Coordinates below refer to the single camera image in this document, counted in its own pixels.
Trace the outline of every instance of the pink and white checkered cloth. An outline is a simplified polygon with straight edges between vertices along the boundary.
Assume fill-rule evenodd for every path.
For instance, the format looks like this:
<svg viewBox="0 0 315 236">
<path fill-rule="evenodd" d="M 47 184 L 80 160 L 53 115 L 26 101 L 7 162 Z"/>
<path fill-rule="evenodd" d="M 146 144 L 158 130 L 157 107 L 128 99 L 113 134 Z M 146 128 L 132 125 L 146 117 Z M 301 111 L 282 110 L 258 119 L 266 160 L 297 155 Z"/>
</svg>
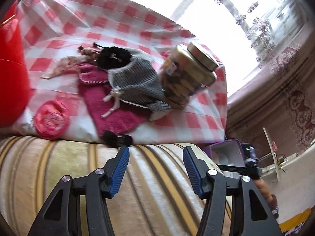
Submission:
<svg viewBox="0 0 315 236">
<path fill-rule="evenodd" d="M 173 46 L 196 40 L 175 22 L 130 0 L 22 0 L 17 16 L 32 96 L 24 114 L 7 130 L 24 135 L 36 134 L 32 117 L 37 109 L 50 99 L 59 99 L 70 109 L 70 125 L 61 137 L 100 141 L 78 94 L 78 75 L 40 78 L 61 58 L 78 54 L 79 45 L 90 47 L 97 42 L 102 46 L 141 49 L 152 56 L 153 67 L 158 71 Z M 222 64 L 216 74 L 218 81 L 192 98 L 183 112 L 172 111 L 163 119 L 145 122 L 128 134 L 137 144 L 223 140 L 227 97 Z"/>
</svg>

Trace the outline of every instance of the glass jar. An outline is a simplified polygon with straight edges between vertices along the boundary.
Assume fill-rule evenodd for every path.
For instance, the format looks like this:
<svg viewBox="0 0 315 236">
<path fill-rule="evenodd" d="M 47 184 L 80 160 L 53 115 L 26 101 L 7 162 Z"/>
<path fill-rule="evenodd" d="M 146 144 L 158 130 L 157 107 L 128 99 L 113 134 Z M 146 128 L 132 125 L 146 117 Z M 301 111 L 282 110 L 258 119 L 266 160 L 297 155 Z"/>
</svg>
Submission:
<svg viewBox="0 0 315 236">
<path fill-rule="evenodd" d="M 165 102 L 183 109 L 189 98 L 216 80 L 218 63 L 200 44 L 177 45 L 165 60 L 160 74 Z"/>
</svg>

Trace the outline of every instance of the metal screw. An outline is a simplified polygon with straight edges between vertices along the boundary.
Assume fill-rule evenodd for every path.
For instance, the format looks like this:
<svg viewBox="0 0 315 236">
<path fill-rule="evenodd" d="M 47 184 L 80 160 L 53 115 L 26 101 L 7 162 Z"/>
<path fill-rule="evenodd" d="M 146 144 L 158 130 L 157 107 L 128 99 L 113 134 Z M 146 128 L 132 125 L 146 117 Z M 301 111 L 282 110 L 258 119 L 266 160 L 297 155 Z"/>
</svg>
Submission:
<svg viewBox="0 0 315 236">
<path fill-rule="evenodd" d="M 242 177 L 242 180 L 243 180 L 244 182 L 249 182 L 249 181 L 250 181 L 250 177 L 249 177 L 249 176 L 243 176 L 243 177 Z"/>
<path fill-rule="evenodd" d="M 104 173 L 104 169 L 97 169 L 97 170 L 95 170 L 95 173 L 98 175 L 101 175 Z"/>
<path fill-rule="evenodd" d="M 218 171 L 216 171 L 214 169 L 210 169 L 210 170 L 208 170 L 208 174 L 211 176 L 215 176 L 216 174 L 218 174 Z"/>
<path fill-rule="evenodd" d="M 63 182 L 68 182 L 70 180 L 70 176 L 64 176 L 62 180 Z"/>
</svg>

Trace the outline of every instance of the pink knitted fabric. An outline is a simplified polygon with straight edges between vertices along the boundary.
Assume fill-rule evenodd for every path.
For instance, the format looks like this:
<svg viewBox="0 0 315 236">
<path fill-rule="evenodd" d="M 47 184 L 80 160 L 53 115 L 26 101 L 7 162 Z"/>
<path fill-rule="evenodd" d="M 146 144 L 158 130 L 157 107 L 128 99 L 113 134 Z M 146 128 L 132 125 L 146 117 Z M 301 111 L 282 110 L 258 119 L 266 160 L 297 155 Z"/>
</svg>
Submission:
<svg viewBox="0 0 315 236">
<path fill-rule="evenodd" d="M 81 70 L 79 93 L 84 98 L 100 138 L 105 131 L 120 134 L 131 130 L 148 118 L 149 109 L 129 105 L 122 101 L 119 109 L 103 118 L 102 115 L 114 105 L 114 99 L 108 102 L 103 101 L 103 98 L 111 91 L 107 83 L 107 73 L 88 63 L 83 63 L 79 67 Z"/>
</svg>

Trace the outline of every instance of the red object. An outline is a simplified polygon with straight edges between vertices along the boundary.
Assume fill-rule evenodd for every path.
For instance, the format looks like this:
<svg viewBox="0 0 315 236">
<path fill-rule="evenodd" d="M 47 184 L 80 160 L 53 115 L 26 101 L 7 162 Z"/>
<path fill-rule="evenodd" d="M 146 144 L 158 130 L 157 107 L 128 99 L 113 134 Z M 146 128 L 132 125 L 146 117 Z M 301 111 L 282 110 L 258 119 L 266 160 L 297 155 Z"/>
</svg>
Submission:
<svg viewBox="0 0 315 236">
<path fill-rule="evenodd" d="M 37 110 L 34 126 L 41 138 L 58 138 L 69 126 L 69 110 L 59 100 L 49 100 Z"/>
<path fill-rule="evenodd" d="M 111 87 L 107 83 L 107 73 L 88 63 L 82 64 L 80 68 L 79 93 L 86 103 L 100 138 L 105 131 L 120 134 L 131 130 L 148 118 L 151 113 L 149 109 L 129 105 L 123 101 L 120 102 L 117 110 L 103 118 L 102 115 L 114 105 L 113 100 L 103 101 L 103 98 L 111 91 Z"/>
<path fill-rule="evenodd" d="M 0 23 L 0 127 L 11 125 L 22 114 L 30 96 L 15 4 Z"/>
</svg>

